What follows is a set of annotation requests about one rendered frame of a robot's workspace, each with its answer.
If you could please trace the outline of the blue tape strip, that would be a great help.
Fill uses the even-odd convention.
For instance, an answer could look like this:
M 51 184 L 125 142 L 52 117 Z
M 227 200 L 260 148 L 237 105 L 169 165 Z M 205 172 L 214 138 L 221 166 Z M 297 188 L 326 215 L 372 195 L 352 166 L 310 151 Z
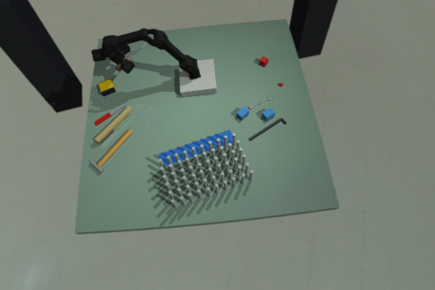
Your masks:
M 162 159 L 165 167 L 167 167 L 169 165 L 168 159 L 166 158 L 167 156 L 170 156 L 170 159 L 172 160 L 172 164 L 177 163 L 175 153 L 178 154 L 179 159 L 181 161 L 185 160 L 185 155 L 183 153 L 184 150 L 186 150 L 186 152 L 188 154 L 188 158 L 192 158 L 192 157 L 194 157 L 193 152 L 192 152 L 192 147 L 195 148 L 197 155 L 201 154 L 201 147 L 200 147 L 201 144 L 203 144 L 205 152 L 210 151 L 208 141 L 211 141 L 212 146 L 215 145 L 214 149 L 217 149 L 218 148 L 217 139 L 219 138 L 220 142 L 221 142 L 221 146 L 224 146 L 224 136 L 225 135 L 227 135 L 227 145 L 229 143 L 233 143 L 232 133 L 230 132 L 230 130 L 226 130 L 225 132 L 215 134 L 215 135 L 210 136 L 210 137 L 206 137 L 205 139 L 198 140 L 198 141 L 195 141 L 193 143 L 189 143 L 185 146 L 178 147 L 178 148 L 175 148 L 173 150 L 169 150 L 165 153 L 161 153 L 161 154 L 159 154 L 159 158 Z

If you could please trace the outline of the red cube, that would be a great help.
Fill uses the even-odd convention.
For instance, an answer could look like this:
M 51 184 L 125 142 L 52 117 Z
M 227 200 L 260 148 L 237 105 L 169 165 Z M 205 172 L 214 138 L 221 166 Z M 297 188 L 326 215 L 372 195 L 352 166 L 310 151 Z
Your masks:
M 267 65 L 268 61 L 269 61 L 268 58 L 262 56 L 261 59 L 259 60 L 259 65 L 265 67 Z

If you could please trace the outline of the blue block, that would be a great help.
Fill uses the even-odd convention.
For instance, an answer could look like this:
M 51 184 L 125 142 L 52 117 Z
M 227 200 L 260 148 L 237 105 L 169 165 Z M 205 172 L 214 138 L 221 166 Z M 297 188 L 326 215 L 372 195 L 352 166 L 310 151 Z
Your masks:
M 265 121 L 270 120 L 271 118 L 275 117 L 275 112 L 272 108 L 269 108 L 268 110 L 263 112 L 262 117 L 265 119 Z
M 237 117 L 242 121 L 249 114 L 249 110 L 244 106 L 237 112 Z

